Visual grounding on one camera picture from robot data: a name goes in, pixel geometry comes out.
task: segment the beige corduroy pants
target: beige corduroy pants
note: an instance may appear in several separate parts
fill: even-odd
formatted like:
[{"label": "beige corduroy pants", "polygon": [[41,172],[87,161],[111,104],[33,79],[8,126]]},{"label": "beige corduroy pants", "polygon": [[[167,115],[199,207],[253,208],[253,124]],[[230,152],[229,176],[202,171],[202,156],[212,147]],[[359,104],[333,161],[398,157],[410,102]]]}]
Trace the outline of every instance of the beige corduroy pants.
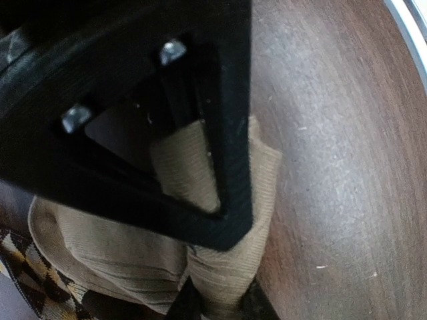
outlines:
[{"label": "beige corduroy pants", "polygon": [[[210,319],[239,319],[239,302],[261,262],[274,210],[281,153],[260,139],[250,117],[254,226],[232,250],[219,253],[37,198],[29,226],[46,259],[88,289],[166,313],[186,277],[203,296]],[[206,211],[218,207],[203,124],[195,122],[153,144],[163,192]]]}]

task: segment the screw head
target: screw head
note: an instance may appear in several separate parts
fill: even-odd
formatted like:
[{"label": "screw head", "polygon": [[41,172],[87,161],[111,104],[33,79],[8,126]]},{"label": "screw head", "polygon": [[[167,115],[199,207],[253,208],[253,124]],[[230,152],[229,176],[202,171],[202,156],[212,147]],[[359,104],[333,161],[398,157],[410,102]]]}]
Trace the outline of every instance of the screw head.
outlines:
[{"label": "screw head", "polygon": [[187,47],[179,40],[172,39],[164,44],[160,51],[160,63],[163,66],[178,60],[187,53]]},{"label": "screw head", "polygon": [[79,103],[76,103],[70,110],[62,116],[62,127],[68,134],[75,133],[92,118],[91,110]]}]

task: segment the patterned blanket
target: patterned blanket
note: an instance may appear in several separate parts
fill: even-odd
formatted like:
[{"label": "patterned blanket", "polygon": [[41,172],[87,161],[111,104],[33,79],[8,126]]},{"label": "patterned blanket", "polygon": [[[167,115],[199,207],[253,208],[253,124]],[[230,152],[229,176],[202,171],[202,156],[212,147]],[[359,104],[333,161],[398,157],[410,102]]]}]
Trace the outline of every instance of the patterned blanket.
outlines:
[{"label": "patterned blanket", "polygon": [[66,278],[34,242],[0,226],[0,273],[10,278],[43,320],[96,320],[82,305],[88,289]]}]

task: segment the wooden floor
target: wooden floor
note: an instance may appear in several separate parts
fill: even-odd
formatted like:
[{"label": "wooden floor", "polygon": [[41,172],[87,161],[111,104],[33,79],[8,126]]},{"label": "wooden floor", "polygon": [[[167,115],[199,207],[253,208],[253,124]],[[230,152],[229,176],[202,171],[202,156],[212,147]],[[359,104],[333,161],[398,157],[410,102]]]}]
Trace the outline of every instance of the wooden floor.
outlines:
[{"label": "wooden floor", "polygon": [[254,0],[252,74],[284,152],[259,272],[281,318],[427,319],[427,98],[382,1]]}]

